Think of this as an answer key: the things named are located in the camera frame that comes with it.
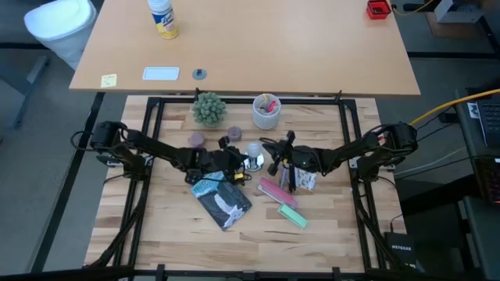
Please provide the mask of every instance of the artificial plant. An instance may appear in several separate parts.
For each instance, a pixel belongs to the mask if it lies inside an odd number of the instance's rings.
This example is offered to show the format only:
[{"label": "artificial plant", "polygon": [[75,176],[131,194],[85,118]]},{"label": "artificial plant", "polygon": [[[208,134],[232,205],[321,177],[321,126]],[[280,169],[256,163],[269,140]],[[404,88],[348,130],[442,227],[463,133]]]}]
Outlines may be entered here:
[{"label": "artificial plant", "polygon": [[221,101],[216,93],[208,92],[197,95],[193,110],[195,122],[207,127],[217,127],[224,120],[226,103]]}]

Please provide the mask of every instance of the red box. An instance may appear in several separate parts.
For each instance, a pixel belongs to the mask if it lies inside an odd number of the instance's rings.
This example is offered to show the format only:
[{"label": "red box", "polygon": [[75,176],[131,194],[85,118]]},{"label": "red box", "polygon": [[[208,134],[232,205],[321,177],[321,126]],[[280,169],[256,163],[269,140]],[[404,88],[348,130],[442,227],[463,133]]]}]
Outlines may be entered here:
[{"label": "red box", "polygon": [[385,0],[368,1],[366,12],[372,20],[382,20],[391,13],[391,7]]}]

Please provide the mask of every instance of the cup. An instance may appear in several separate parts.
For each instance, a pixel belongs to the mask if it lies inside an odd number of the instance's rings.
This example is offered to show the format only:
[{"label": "cup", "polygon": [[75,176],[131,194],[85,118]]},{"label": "cup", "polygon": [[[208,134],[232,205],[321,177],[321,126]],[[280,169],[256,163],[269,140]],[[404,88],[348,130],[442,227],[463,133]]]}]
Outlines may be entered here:
[{"label": "cup", "polygon": [[[267,112],[270,104],[275,101],[272,111]],[[273,129],[280,122],[281,102],[273,94],[261,94],[253,100],[253,123],[262,130]]]}]

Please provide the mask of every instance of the pencil cup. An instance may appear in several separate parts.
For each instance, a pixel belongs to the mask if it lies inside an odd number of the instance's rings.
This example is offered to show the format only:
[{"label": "pencil cup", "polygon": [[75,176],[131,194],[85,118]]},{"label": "pencil cup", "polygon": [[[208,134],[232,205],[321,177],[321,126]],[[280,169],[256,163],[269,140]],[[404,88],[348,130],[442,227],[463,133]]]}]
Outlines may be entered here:
[{"label": "pencil cup", "polygon": [[[267,112],[275,101],[272,111]],[[253,123],[262,130],[273,129],[280,121],[281,102],[273,94],[261,94],[253,100]]]}]

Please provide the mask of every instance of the white bottle cap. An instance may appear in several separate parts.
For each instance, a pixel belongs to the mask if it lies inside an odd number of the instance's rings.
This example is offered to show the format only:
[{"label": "white bottle cap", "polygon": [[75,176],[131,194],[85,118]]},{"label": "white bottle cap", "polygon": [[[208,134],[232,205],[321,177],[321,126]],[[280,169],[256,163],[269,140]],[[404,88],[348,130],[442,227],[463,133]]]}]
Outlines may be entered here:
[{"label": "white bottle cap", "polygon": [[170,0],[148,0],[152,12],[165,12],[170,8]]},{"label": "white bottle cap", "polygon": [[257,158],[260,155],[260,144],[252,143],[247,146],[247,153],[250,158]]}]

